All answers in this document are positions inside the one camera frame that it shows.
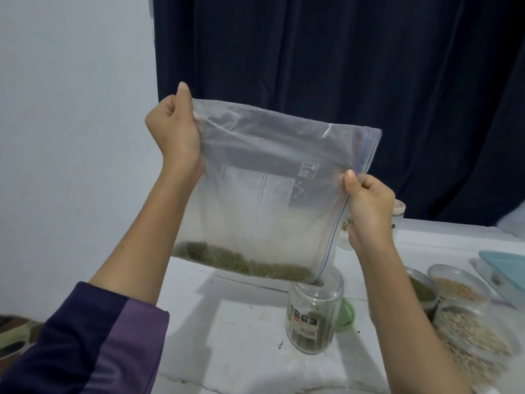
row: dark blue curtain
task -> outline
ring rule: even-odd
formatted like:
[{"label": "dark blue curtain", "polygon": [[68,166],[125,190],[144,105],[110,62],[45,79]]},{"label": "dark blue curtain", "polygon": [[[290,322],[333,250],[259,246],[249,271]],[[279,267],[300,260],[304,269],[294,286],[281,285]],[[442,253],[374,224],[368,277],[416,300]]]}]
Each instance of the dark blue curtain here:
[{"label": "dark blue curtain", "polygon": [[383,130],[409,218],[492,225],[525,199],[523,0],[153,0],[159,98]]}]

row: table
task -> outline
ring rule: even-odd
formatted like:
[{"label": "table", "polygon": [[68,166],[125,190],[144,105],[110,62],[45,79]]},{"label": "table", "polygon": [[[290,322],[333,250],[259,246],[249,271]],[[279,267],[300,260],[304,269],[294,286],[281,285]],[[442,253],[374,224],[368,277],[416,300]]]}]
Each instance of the table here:
[{"label": "table", "polygon": [[[403,262],[423,272],[443,263],[475,273],[471,263],[481,249],[525,255],[525,243],[494,227],[409,219],[396,245]],[[357,257],[338,248],[334,263],[345,278],[355,324],[336,334],[326,352],[309,356],[286,337],[288,283],[240,277],[173,258],[159,299],[159,307],[171,317],[153,392],[388,393]],[[525,339],[525,318],[502,303],[496,298],[495,312]],[[504,394],[525,386],[520,376],[525,362],[517,364],[500,387]]]}]

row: shirt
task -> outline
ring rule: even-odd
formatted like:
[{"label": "shirt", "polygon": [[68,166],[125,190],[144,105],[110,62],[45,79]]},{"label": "shirt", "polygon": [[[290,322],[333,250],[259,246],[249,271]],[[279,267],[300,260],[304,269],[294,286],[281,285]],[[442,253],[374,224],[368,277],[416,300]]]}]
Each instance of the shirt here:
[{"label": "shirt", "polygon": [[150,393],[169,318],[151,304],[80,282],[5,372],[0,393]]}]

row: clear zip-lock bag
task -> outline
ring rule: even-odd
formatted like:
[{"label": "clear zip-lock bag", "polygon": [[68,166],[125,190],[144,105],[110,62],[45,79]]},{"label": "clear zip-lock bag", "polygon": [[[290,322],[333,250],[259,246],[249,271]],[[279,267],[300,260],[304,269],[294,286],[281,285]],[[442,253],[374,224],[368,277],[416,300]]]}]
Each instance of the clear zip-lock bag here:
[{"label": "clear zip-lock bag", "polygon": [[231,102],[193,100],[206,173],[173,255],[249,276],[315,283],[329,271],[348,202],[381,131]]}]

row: hand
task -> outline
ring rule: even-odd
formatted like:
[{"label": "hand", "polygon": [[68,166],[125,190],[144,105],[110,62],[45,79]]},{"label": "hand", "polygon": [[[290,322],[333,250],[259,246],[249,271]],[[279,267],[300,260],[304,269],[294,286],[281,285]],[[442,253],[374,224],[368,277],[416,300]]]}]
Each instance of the hand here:
[{"label": "hand", "polygon": [[164,156],[164,167],[182,169],[196,184],[205,166],[187,84],[180,82],[177,95],[168,95],[161,100],[148,113],[145,122]]},{"label": "hand", "polygon": [[394,192],[377,178],[356,177],[352,170],[345,172],[345,189],[352,215],[348,239],[358,256],[371,248],[393,245]]}]

